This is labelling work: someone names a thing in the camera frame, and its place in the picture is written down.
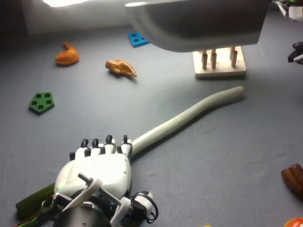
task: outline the green pentagon block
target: green pentagon block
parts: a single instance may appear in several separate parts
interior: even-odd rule
[[[39,92],[29,103],[29,109],[38,115],[45,113],[55,106],[51,92]]]

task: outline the blue block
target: blue block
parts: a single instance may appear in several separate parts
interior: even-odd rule
[[[128,35],[129,40],[133,47],[143,46],[149,44],[149,42],[144,39],[138,32],[132,32]]]

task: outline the gray tabletop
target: gray tabletop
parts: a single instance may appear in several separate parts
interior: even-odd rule
[[[153,192],[154,227],[281,227],[301,217],[303,204],[280,171],[303,161],[303,66],[287,62],[292,44],[303,41],[302,24],[268,14],[259,43],[243,47],[247,77],[215,81],[195,78],[191,53],[133,48],[131,31],[40,35],[1,52],[1,226],[18,223],[15,203],[55,182],[83,138],[136,139],[239,85],[245,100],[202,116],[133,162],[133,193]],[[80,62],[60,68],[54,57],[64,40]],[[104,64],[112,59],[130,62],[138,78],[110,75]],[[44,91],[55,107],[37,116],[27,106]]]

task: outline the white wall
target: white wall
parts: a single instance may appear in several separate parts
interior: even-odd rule
[[[43,0],[22,0],[30,35],[130,24],[125,4],[136,0],[90,0],[79,4],[51,7]]]

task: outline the wooden peg board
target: wooden peg board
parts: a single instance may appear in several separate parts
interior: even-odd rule
[[[224,77],[244,77],[246,73],[246,66],[240,46],[236,47],[238,51],[238,57],[236,67],[231,66],[232,61],[229,59],[230,48],[217,49],[217,64],[216,69],[212,69],[212,63],[210,61],[212,50],[207,50],[207,69],[202,68],[202,53],[193,52],[195,73],[197,78],[224,78]]]

